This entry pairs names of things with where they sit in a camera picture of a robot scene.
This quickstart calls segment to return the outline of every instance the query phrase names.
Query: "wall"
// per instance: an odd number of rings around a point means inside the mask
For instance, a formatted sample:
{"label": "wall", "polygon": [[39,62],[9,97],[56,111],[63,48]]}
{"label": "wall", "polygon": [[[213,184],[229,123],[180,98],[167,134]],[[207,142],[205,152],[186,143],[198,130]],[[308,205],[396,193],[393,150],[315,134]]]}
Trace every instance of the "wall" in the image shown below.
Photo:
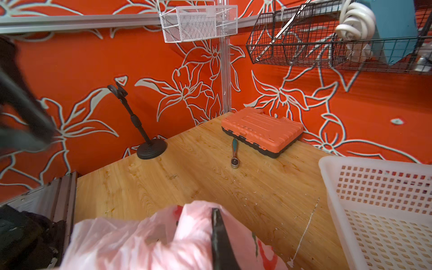
{"label": "wall", "polygon": [[[277,0],[276,8],[303,2]],[[230,3],[241,16],[273,10],[271,1]],[[246,55],[250,31],[230,38]],[[236,64],[233,110],[262,108],[302,122],[304,142],[336,155],[432,163],[430,76],[252,65],[249,57]]]}
{"label": "wall", "polygon": [[[276,0],[276,8],[302,2]],[[273,10],[269,0],[230,3],[239,5],[240,17]],[[154,0],[21,0],[0,1],[0,14],[155,13],[156,7]],[[242,31],[230,39],[233,110],[252,106],[300,121],[303,141],[338,155],[432,162],[432,78],[252,65],[245,49],[249,32]],[[222,112],[218,41],[166,44],[158,27],[13,39],[25,79],[53,117],[57,134],[47,151],[2,154],[0,200],[134,153],[143,139],[106,89],[115,81],[129,92],[151,137],[174,136]],[[13,112],[5,113],[3,121],[22,125]]]}
{"label": "wall", "polygon": [[[0,2],[3,16],[155,12],[148,1]],[[57,133],[42,152],[0,157],[0,201],[69,172],[92,172],[133,154],[143,138],[106,88],[124,85],[150,137],[169,138],[222,112],[218,40],[166,44],[155,26],[92,29],[11,37],[29,88],[52,116]],[[245,57],[239,48],[233,51]],[[2,121],[25,123],[10,108]]]}

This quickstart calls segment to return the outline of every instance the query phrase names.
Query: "teal box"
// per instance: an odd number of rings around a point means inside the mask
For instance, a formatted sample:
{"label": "teal box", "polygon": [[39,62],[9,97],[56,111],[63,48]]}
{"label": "teal box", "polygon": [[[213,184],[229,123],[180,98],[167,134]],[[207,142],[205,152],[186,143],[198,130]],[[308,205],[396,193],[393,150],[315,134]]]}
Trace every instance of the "teal box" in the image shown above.
{"label": "teal box", "polygon": [[[376,17],[372,39],[417,37],[416,10],[413,0],[357,0],[370,8]],[[393,65],[413,52],[416,39],[375,41],[372,52],[381,62]]]}

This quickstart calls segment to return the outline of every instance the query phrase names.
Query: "wooden desk surface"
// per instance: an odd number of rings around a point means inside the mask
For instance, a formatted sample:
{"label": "wooden desk surface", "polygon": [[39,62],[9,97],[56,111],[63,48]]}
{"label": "wooden desk surface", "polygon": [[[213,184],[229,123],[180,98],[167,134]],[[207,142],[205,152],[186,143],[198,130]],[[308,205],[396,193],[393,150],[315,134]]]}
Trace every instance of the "wooden desk surface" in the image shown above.
{"label": "wooden desk surface", "polygon": [[318,167],[326,153],[296,142],[272,159],[239,143],[240,166],[231,169],[232,137],[221,129],[228,115],[168,139],[155,159],[134,154],[80,177],[75,222],[141,220],[169,205],[213,201],[294,269],[348,269]]}

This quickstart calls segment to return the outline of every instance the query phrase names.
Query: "plastic bag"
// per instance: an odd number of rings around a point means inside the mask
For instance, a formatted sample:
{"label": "plastic bag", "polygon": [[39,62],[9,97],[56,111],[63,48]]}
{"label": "plastic bag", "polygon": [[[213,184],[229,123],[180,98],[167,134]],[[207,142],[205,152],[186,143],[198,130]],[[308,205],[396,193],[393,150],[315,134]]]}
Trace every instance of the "plastic bag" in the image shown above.
{"label": "plastic bag", "polygon": [[167,207],[143,221],[77,223],[60,270],[212,270],[212,208],[219,208],[241,269],[287,269],[273,248],[216,203]]}

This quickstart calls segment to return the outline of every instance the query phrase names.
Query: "white wire basket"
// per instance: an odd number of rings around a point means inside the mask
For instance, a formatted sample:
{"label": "white wire basket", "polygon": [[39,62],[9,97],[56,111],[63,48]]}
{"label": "white wire basket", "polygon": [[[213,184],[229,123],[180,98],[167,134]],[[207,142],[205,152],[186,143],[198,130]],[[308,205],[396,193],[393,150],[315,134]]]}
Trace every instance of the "white wire basket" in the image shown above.
{"label": "white wire basket", "polygon": [[214,0],[198,2],[212,2],[213,5],[176,6],[164,12],[161,12],[159,6],[159,17],[166,43],[198,41],[237,34],[237,5],[215,6]]}
{"label": "white wire basket", "polygon": [[432,166],[356,157],[319,161],[350,270],[432,269]]}

